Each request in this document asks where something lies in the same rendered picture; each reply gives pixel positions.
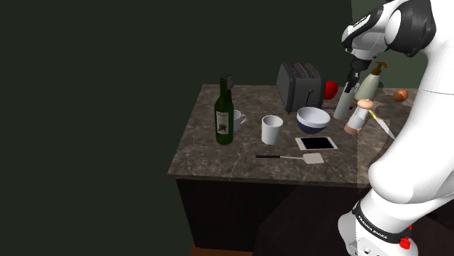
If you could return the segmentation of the pale soap dispenser brown pump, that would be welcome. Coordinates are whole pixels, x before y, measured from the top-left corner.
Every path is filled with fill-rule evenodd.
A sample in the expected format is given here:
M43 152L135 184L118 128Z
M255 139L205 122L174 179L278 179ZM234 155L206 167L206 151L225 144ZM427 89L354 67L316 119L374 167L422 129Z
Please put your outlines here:
M377 62L377 66L371 70L370 74L364 79L364 81L359 86L354 100L359 101L363 99L372 100L375 96L376 90L380 81L380 74L382 68L388 68L387 63Z

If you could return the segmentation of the red apple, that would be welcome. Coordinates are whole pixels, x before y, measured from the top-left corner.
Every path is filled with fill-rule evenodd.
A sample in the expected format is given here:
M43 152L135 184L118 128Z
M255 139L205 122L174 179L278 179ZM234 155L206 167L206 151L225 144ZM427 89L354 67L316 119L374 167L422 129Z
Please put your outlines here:
M333 99L338 92L338 84L334 81L326 81L324 99L331 100Z

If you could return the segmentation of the white cylinder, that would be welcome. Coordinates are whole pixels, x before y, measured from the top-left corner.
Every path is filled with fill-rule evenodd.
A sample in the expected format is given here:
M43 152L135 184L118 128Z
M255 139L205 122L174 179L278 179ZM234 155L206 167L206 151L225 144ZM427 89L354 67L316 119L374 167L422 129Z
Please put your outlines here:
M354 99L355 95L355 86L354 85L346 85L343 88L343 92L340 96L338 104L336 106L335 112L333 117L337 120L343 119L347 115L347 110L351 106L351 102Z

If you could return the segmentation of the black toaster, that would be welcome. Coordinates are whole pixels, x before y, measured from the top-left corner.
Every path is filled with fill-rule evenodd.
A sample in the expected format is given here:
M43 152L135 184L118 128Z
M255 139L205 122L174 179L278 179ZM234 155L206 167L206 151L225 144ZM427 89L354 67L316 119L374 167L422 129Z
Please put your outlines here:
M325 83L321 70L310 63L283 62L276 78L276 87L287 113L302 107L321 108Z

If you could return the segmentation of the blue and white bowl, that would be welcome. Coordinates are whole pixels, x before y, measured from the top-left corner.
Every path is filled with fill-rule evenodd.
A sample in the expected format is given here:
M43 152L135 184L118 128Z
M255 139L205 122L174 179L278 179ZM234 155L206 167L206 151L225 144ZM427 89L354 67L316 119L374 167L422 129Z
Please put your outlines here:
M327 127L331 118L330 115L315 107L303 107L296 114L297 125L306 134L316 134Z

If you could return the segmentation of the white tablet with black screen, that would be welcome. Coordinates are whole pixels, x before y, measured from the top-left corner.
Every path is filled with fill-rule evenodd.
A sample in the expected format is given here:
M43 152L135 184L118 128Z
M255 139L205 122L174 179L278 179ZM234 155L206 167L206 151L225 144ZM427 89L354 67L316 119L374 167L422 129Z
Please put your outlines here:
M330 137L297 137L295 141L301 151L338 149L338 146Z

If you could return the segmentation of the white cup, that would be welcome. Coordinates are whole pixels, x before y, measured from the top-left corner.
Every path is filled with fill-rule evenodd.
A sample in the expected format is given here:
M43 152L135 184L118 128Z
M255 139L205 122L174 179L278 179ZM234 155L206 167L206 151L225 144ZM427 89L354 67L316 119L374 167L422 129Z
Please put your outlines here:
M283 126L283 120L275 115L267 115L262 118L261 140L266 145L275 145L279 139Z

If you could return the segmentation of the green wine bottle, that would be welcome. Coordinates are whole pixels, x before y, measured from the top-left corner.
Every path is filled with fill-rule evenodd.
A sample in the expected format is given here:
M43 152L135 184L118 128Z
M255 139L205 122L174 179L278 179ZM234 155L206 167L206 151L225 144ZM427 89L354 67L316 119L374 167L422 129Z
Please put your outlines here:
M220 79L220 95L215 102L215 138L217 143L228 145L234 138L234 105L228 96L228 79Z

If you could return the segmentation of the dark counter cabinet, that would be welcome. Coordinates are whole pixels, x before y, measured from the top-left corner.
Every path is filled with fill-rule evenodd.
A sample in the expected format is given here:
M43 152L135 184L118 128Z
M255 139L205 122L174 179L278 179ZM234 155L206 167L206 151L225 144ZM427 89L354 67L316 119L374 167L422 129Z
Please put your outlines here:
M261 223L294 185L177 180L197 247L251 252Z

